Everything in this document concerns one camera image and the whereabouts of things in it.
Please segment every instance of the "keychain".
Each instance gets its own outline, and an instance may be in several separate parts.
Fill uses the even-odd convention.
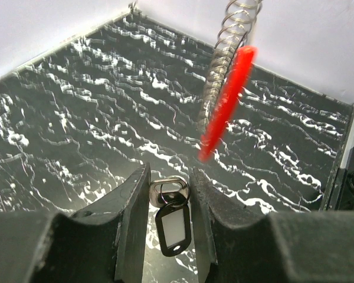
[[[165,184],[178,184],[180,189],[164,192]],[[186,250],[191,243],[189,198],[190,189],[187,182],[179,176],[156,180],[150,184],[150,203],[160,208],[156,214],[161,253],[164,256],[176,256]]]

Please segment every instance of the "metal ring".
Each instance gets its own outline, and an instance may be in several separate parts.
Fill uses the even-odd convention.
[[[189,186],[188,186],[187,188],[188,188],[188,197],[185,198],[185,200],[184,200],[182,203],[180,203],[179,205],[173,205],[173,204],[172,204],[172,207],[173,207],[173,208],[180,208],[181,206],[184,206],[185,204],[188,203],[188,201],[189,201],[189,199],[190,199],[190,188],[189,188]],[[164,201],[164,203],[165,203],[166,205],[168,205],[168,202],[164,199],[164,196],[163,196],[163,184],[160,185],[160,195],[161,195],[161,198],[162,198],[162,200]]]

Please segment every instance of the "red object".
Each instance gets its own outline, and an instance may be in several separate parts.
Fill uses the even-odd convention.
[[[238,95],[242,91],[252,69],[252,62],[256,53],[256,47],[252,46],[244,46],[237,51],[237,55],[234,58],[233,71],[230,72],[227,82],[222,88],[206,133],[201,137],[202,149],[198,155],[200,161],[205,162],[209,159],[211,152],[223,135],[228,120],[236,108]]]

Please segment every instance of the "wall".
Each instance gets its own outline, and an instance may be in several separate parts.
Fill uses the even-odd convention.
[[[140,0],[138,7],[161,23],[214,44],[227,3]],[[254,34],[257,64],[320,93],[353,102],[354,0],[263,3]]]
[[[0,76],[128,11],[131,0],[0,0]]]

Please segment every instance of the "black key tag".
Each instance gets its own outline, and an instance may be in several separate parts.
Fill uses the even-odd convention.
[[[186,250],[191,243],[190,211],[188,202],[167,203],[156,214],[161,253],[176,256]]]

